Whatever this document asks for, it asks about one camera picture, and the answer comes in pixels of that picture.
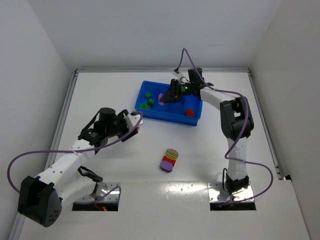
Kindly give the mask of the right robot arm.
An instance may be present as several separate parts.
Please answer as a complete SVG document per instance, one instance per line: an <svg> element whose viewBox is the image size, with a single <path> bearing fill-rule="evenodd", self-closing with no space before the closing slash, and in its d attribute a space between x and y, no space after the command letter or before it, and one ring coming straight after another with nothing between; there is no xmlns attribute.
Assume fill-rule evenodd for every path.
<svg viewBox="0 0 320 240"><path fill-rule="evenodd" d="M235 97L235 92L218 90L213 84L205 83L202 69L199 67L188 69L187 82L183 82L185 76L179 69L175 69L173 74L176 78L170 81L169 88L160 101L177 103L184 96L192 95L219 110L221 130L228 143L228 151L225 154L228 168L222 172L222 188L229 194L247 188L247 142L254 129L247 98L241 95Z"/></svg>

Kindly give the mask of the small green lego brick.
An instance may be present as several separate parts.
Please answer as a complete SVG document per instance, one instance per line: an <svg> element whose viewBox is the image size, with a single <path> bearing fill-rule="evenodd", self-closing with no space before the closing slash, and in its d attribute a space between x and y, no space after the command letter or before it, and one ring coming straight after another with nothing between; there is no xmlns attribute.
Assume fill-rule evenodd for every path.
<svg viewBox="0 0 320 240"><path fill-rule="evenodd" d="M145 93L145 97L148 98L148 99L151 98L152 97L152 93L151 92L146 92Z"/></svg>

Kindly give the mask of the red flower lego brick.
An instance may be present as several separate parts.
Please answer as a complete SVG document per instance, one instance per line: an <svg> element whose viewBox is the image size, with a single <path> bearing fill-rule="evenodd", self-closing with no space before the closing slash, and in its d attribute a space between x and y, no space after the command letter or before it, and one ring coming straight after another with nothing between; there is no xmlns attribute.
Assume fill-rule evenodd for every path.
<svg viewBox="0 0 320 240"><path fill-rule="evenodd" d="M193 110L190 109L190 108L187 108L187 109L185 110L184 115L185 115L185 116L188 116L188 117L192 117L192 118L195 117L195 113L194 113Z"/></svg>

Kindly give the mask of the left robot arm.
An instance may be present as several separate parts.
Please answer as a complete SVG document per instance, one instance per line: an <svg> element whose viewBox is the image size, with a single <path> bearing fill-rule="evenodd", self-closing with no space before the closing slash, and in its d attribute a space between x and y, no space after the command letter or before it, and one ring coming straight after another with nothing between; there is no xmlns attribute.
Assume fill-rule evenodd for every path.
<svg viewBox="0 0 320 240"><path fill-rule="evenodd" d="M84 166L99 150L109 147L111 138L124 142L136 135L142 121L141 111L119 113L101 108L68 150L35 177L27 176L20 184L17 211L43 227L50 227L63 209L71 204L84 205L80 199L91 196L89 205L106 198L103 178Z"/></svg>

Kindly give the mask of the green curved lego brick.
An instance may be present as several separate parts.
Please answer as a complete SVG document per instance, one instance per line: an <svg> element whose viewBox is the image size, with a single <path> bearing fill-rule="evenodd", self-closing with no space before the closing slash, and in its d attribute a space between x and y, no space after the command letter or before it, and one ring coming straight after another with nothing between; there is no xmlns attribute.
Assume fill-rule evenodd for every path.
<svg viewBox="0 0 320 240"><path fill-rule="evenodd" d="M151 106L147 102L140 103L139 107L141 109L146 109L146 110L150 110L151 109Z"/></svg>

